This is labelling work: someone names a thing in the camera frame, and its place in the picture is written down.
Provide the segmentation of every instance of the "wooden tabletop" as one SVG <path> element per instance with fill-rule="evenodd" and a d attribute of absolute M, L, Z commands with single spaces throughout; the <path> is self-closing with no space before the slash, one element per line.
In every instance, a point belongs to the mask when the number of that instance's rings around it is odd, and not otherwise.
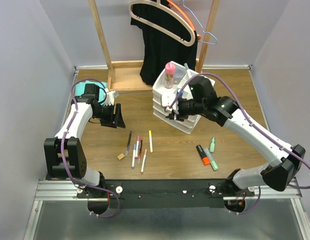
<path fill-rule="evenodd" d="M 106 74 L 99 71 L 79 72 L 78 79 L 90 77 L 106 81 L 100 77 Z M 237 94 L 246 111 L 265 126 L 248 70 L 222 69 L 210 72 L 222 77 Z M 229 96 L 217 81 L 215 90 L 218 96 Z M 195 179 L 226 178 L 237 168 L 247 169 L 266 163 L 239 136 L 204 117 L 191 134 L 185 134 L 163 122 L 153 115 L 152 96 L 152 92 L 125 93 L 116 98 L 115 102 L 121 103 L 125 129 L 87 123 L 81 143 L 89 167 L 101 171 L 107 179 Z M 153 136 L 153 153 L 149 151 L 149 130 Z M 117 156 L 125 153 L 129 131 L 133 131 L 129 156 L 119 161 Z M 137 135 L 143 138 L 142 152 L 148 150 L 144 174 L 140 174 L 141 165 L 137 163 L 134 169 L 131 168 L 132 149 Z M 213 171 L 210 165 L 204 166 L 196 150 L 199 144 L 207 148 L 212 137 L 216 139 L 213 157 L 218 171 Z"/>

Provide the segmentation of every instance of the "black cloth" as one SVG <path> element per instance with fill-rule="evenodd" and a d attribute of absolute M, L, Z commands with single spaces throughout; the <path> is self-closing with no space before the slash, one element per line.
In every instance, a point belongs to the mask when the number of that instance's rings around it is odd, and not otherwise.
<path fill-rule="evenodd" d="M 161 0 L 161 4 L 168 7 L 167 0 Z M 132 11 L 135 15 L 169 30 L 186 41 L 190 41 L 188 30 L 177 19 L 163 10 L 151 5 L 135 4 Z M 195 70 L 198 43 L 196 32 L 195 43 L 192 46 L 185 46 L 163 32 L 133 18 L 130 24 L 143 31 L 145 56 L 140 76 L 144 83 L 152 86 L 165 65 L 170 61 L 181 65 L 187 63 L 190 69 Z"/>

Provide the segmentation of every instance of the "yellow marker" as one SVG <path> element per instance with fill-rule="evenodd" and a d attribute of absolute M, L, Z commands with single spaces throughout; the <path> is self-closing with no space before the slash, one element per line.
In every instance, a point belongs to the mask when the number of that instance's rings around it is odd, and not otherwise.
<path fill-rule="evenodd" d="M 149 145 L 150 145 L 150 152 L 153 152 L 153 139 L 151 136 L 151 130 L 149 130 Z"/>

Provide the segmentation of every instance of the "pink bottle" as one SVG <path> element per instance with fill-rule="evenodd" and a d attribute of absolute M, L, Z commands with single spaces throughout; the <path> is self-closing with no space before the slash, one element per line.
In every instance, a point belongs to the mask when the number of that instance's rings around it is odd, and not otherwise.
<path fill-rule="evenodd" d="M 165 79 L 164 79 L 164 86 L 167 89 L 171 89 L 174 85 L 174 76 L 176 66 L 175 64 L 169 62 L 165 66 Z"/>

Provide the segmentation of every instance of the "bottle cap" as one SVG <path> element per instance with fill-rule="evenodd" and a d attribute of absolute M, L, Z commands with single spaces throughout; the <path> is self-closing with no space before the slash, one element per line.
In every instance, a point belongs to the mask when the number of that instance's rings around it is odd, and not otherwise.
<path fill-rule="evenodd" d="M 173 75 L 175 73 L 176 66 L 175 64 L 169 62 L 165 66 L 165 72 L 169 75 Z"/>

